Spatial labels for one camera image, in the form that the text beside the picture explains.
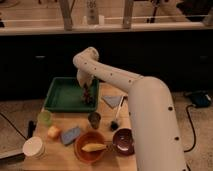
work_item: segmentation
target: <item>banana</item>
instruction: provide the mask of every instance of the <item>banana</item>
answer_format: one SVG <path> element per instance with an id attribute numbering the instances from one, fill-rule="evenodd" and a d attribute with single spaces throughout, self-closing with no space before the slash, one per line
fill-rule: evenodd
<path id="1" fill-rule="evenodd" d="M 92 151 L 104 150 L 106 149 L 106 145 L 99 144 L 99 143 L 89 143 L 83 146 L 81 149 L 86 152 L 92 152 Z"/>

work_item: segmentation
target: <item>white cup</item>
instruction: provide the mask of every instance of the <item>white cup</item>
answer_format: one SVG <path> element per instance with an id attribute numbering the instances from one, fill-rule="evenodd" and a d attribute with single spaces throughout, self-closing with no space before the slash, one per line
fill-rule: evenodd
<path id="1" fill-rule="evenodd" d="M 32 137 L 24 143 L 22 151 L 27 157 L 39 158 L 44 154 L 45 146 L 40 137 Z"/>

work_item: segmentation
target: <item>cup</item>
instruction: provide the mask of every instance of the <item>cup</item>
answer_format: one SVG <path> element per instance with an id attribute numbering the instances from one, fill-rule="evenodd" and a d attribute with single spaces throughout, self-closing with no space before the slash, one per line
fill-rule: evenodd
<path id="1" fill-rule="evenodd" d="M 44 143 L 40 137 L 32 137 L 24 143 L 22 151 L 27 157 L 40 158 L 45 152 Z"/>
<path id="2" fill-rule="evenodd" d="M 100 125 L 101 115 L 97 112 L 92 112 L 89 114 L 88 120 L 92 128 L 98 129 Z"/>
<path id="3" fill-rule="evenodd" d="M 51 126 L 52 125 L 51 112 L 48 110 L 40 112 L 38 114 L 38 122 L 42 123 L 47 127 Z"/>

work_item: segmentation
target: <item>dark green tray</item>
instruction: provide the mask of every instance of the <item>dark green tray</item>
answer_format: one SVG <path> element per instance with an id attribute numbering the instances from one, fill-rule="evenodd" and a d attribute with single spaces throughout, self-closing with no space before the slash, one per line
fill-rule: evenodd
<path id="1" fill-rule="evenodd" d="M 94 79 L 90 93 L 94 99 L 91 104 L 83 101 L 83 89 L 75 77 L 55 77 L 50 85 L 44 108 L 51 112 L 93 112 L 98 105 L 99 81 Z"/>

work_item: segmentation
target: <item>bowl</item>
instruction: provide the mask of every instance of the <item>bowl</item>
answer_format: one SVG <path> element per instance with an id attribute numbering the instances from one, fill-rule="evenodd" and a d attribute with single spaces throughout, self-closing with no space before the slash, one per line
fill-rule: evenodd
<path id="1" fill-rule="evenodd" d="M 119 129 L 113 135 L 113 147 L 122 155 L 129 156 L 134 154 L 134 141 L 132 138 L 132 131 L 128 128 Z"/>
<path id="2" fill-rule="evenodd" d="M 88 131 L 81 134 L 74 143 L 75 155 L 77 158 L 87 164 L 92 164 L 99 161 L 105 150 L 98 150 L 93 152 L 86 152 L 82 150 L 82 147 L 89 143 L 105 144 L 105 139 L 98 131 Z"/>

